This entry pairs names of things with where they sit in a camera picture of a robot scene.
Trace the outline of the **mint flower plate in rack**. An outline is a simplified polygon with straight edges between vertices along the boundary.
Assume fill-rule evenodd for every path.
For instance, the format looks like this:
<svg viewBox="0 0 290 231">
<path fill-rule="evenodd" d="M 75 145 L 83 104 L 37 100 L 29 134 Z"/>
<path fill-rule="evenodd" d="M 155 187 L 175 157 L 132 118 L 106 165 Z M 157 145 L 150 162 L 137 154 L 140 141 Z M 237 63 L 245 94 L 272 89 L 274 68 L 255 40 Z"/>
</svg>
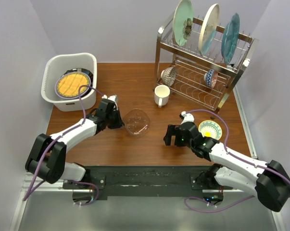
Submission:
<svg viewBox="0 0 290 231">
<path fill-rule="evenodd" d="M 181 0 L 173 18 L 173 37 L 178 46 L 184 46 L 190 38 L 194 11 L 190 0 Z"/>
</svg>

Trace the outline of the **yellow blue small bowl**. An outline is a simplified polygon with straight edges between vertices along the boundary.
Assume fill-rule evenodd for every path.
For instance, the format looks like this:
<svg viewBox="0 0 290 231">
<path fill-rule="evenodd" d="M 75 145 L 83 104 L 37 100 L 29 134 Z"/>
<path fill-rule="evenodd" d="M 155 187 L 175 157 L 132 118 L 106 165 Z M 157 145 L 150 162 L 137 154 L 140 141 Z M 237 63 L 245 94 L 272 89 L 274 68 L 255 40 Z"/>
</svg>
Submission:
<svg viewBox="0 0 290 231">
<path fill-rule="evenodd" d="M 198 126 L 198 131 L 204 137 L 211 137 L 216 140 L 220 140 L 223 134 L 220 125 L 212 120 L 201 122 Z"/>
</svg>

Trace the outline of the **white plastic bin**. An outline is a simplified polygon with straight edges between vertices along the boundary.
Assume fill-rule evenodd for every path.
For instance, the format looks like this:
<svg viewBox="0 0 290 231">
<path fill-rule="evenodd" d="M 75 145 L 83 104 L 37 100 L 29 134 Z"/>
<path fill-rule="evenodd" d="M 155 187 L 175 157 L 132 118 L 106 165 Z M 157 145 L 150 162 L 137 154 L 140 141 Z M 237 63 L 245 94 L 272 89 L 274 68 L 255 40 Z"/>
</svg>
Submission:
<svg viewBox="0 0 290 231">
<path fill-rule="evenodd" d="M 88 52 L 62 54 L 49 59 L 42 79 L 41 96 L 63 112 L 82 109 L 78 98 L 63 99 L 55 92 L 57 81 L 70 70 L 88 71 L 89 74 L 93 75 L 91 86 L 97 87 L 97 60 L 93 54 Z"/>
</svg>

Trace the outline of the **metal dish rack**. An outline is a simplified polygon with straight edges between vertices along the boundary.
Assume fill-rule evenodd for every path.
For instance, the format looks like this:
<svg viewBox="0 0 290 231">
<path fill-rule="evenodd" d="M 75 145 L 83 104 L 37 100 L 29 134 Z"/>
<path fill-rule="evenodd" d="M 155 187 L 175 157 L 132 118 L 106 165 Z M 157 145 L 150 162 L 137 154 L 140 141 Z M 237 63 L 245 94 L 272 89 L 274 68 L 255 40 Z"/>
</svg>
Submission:
<svg viewBox="0 0 290 231">
<path fill-rule="evenodd" d="M 224 32 L 222 26 L 217 27 L 208 53 L 201 55 L 198 51 L 198 39 L 203 20 L 197 17 L 193 19 L 189 40 L 184 46 L 178 46 L 173 37 L 173 18 L 172 13 L 158 30 L 153 85 L 157 86 L 163 82 L 161 72 L 164 67 L 161 64 L 161 53 L 167 51 L 172 58 L 170 67 L 175 66 L 177 69 L 177 77 L 170 87 L 171 92 L 217 114 L 249 66 L 259 40 L 241 33 L 234 56 L 230 64 L 226 65 L 221 54 Z M 213 89 L 207 87 L 203 79 L 211 69 L 218 72 L 217 82 Z"/>
</svg>

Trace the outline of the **red patterned bowl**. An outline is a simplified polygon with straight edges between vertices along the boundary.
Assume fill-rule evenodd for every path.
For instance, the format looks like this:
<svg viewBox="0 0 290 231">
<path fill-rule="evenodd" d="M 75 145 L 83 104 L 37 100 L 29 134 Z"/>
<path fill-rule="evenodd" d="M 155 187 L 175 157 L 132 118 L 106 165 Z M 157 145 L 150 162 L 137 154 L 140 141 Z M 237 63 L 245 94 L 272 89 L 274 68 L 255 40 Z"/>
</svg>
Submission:
<svg viewBox="0 0 290 231">
<path fill-rule="evenodd" d="M 177 69 L 175 66 L 166 68 L 161 72 L 161 79 L 163 83 L 171 87 L 177 77 Z"/>
</svg>

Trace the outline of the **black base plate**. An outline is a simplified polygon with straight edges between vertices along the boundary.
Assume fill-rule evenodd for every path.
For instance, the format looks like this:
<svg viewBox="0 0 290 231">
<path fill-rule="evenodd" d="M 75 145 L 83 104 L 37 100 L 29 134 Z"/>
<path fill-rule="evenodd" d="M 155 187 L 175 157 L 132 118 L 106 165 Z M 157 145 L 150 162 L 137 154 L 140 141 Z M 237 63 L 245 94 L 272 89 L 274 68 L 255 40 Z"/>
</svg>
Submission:
<svg viewBox="0 0 290 231">
<path fill-rule="evenodd" d="M 88 166 L 85 182 L 99 188 L 100 200 L 112 196 L 201 197 L 219 190 L 202 183 L 209 166 Z"/>
</svg>

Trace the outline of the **beige blue plate in rack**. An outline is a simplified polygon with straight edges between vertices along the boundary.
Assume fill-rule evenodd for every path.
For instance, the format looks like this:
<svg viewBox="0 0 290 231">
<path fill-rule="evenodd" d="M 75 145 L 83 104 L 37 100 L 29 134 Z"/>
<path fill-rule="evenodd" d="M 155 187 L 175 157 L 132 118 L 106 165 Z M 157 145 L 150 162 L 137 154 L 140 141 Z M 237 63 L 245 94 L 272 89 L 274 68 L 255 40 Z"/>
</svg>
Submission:
<svg viewBox="0 0 290 231">
<path fill-rule="evenodd" d="M 205 55 L 208 52 L 211 42 L 215 37 L 219 15 L 220 7 L 218 3 L 213 4 L 205 15 L 198 42 L 198 51 L 201 55 Z"/>
</svg>

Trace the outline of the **white mug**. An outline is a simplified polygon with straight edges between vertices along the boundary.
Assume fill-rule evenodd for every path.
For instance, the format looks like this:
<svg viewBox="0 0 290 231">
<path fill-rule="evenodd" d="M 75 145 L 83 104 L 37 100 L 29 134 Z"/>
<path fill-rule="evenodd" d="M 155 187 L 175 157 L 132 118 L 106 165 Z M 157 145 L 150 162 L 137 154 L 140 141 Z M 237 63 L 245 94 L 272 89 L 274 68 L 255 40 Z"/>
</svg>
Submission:
<svg viewBox="0 0 290 231">
<path fill-rule="evenodd" d="M 170 88 L 166 85 L 159 85 L 154 89 L 154 101 L 159 108 L 168 103 L 170 96 Z"/>
</svg>

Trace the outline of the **blue zigzag bowl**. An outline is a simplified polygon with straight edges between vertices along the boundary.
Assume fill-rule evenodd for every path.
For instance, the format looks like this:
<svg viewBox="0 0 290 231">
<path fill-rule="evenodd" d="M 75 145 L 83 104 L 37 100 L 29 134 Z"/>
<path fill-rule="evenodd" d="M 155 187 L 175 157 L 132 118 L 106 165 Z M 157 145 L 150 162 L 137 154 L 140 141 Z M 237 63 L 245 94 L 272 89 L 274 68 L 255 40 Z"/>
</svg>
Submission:
<svg viewBox="0 0 290 231">
<path fill-rule="evenodd" d="M 204 81 L 207 87 L 213 89 L 216 85 L 218 72 L 211 69 L 204 75 Z"/>
</svg>

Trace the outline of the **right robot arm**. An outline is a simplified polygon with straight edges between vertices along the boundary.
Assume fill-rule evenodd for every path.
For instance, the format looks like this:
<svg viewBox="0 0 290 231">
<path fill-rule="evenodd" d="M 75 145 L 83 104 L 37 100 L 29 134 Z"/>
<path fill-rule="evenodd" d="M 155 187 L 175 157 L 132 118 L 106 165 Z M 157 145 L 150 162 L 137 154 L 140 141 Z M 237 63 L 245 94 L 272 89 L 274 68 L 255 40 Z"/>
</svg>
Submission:
<svg viewBox="0 0 290 231">
<path fill-rule="evenodd" d="M 256 197 L 266 208 L 279 212 L 290 198 L 290 178 L 283 166 L 267 163 L 228 149 L 220 141 L 203 136 L 193 122 L 168 125 L 165 145 L 188 147 L 197 157 L 213 162 L 202 182 L 210 189 L 228 186 Z"/>
</svg>

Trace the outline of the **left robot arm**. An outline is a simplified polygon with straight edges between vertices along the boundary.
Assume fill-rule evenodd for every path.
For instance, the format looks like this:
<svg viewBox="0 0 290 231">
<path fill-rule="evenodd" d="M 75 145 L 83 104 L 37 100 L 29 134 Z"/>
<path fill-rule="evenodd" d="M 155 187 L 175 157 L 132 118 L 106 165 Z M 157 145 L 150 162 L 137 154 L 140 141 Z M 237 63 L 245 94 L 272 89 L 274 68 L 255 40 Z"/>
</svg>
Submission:
<svg viewBox="0 0 290 231">
<path fill-rule="evenodd" d="M 117 102 L 116 95 L 102 98 L 94 114 L 86 115 L 61 132 L 50 136 L 38 135 L 26 161 L 26 171 L 50 184 L 58 180 L 73 180 L 78 188 L 87 188 L 90 176 L 86 174 L 85 167 L 66 162 L 66 154 L 77 144 L 104 129 L 116 129 L 124 125 Z"/>
</svg>

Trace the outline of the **teal glass plate in rack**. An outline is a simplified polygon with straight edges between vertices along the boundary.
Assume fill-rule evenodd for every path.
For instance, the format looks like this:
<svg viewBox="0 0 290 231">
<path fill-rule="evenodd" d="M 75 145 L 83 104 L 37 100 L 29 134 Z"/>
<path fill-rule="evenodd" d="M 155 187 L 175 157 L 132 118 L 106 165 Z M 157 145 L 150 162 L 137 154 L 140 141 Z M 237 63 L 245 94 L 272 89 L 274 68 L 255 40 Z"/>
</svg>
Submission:
<svg viewBox="0 0 290 231">
<path fill-rule="evenodd" d="M 233 58 L 239 39 L 239 33 L 240 16 L 238 13 L 235 13 L 226 25 L 222 37 L 221 54 L 226 65 L 229 65 Z"/>
</svg>

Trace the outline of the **clear glass dish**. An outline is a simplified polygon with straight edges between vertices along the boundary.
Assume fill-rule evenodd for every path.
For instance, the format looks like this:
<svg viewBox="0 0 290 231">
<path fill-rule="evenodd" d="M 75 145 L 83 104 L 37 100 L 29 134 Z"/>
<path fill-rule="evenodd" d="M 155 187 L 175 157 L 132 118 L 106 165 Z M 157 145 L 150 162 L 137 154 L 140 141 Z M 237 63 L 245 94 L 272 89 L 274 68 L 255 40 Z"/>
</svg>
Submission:
<svg viewBox="0 0 290 231">
<path fill-rule="evenodd" d="M 132 109 L 123 118 L 125 130 L 129 135 L 139 138 L 146 134 L 150 128 L 150 119 L 141 109 Z"/>
</svg>

